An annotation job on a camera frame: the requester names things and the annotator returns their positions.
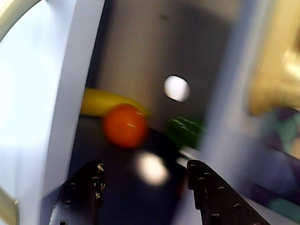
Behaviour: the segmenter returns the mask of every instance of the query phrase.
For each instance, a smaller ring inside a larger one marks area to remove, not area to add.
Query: dark surface
[[[166,183],[152,186],[140,178],[136,171],[136,156],[142,151],[154,153],[164,160],[170,174]],[[147,140],[138,150],[123,150],[111,146],[101,134],[98,118],[81,117],[69,178],[88,162],[101,160],[105,164],[106,188],[103,191],[104,205],[98,210],[99,224],[167,225],[172,220],[179,200],[178,189],[186,171],[175,163],[177,156],[172,143],[153,130],[150,130]],[[49,204],[53,203],[53,196],[56,194],[57,191],[43,199],[44,209],[49,210]]]

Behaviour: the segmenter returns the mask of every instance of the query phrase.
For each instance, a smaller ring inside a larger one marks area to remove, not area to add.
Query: white panel
[[[0,43],[0,185],[21,225],[39,223],[43,188],[68,174],[103,3],[43,0]]]

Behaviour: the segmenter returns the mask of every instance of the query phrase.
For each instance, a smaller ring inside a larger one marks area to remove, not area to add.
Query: green vegetable
[[[168,120],[165,134],[178,148],[188,146],[196,149],[202,132],[201,121],[177,117]]]

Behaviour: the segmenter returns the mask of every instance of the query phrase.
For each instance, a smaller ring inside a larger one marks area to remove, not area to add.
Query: toy fruit
[[[121,104],[103,118],[103,129],[111,143],[123,148],[136,148],[146,137],[147,121],[132,105]]]
[[[128,97],[93,88],[85,89],[80,114],[103,116],[121,104],[130,104],[140,110],[145,116],[149,115],[148,111],[141,104]]]

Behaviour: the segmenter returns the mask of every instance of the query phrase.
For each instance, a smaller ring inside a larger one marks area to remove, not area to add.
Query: white wall
[[[97,87],[142,103],[152,113],[150,126],[157,130],[172,116],[202,117],[239,1],[114,2]],[[164,81],[172,74],[191,86],[183,104],[164,94]]]
[[[67,177],[103,3],[43,0],[0,43],[0,185],[21,225]]]

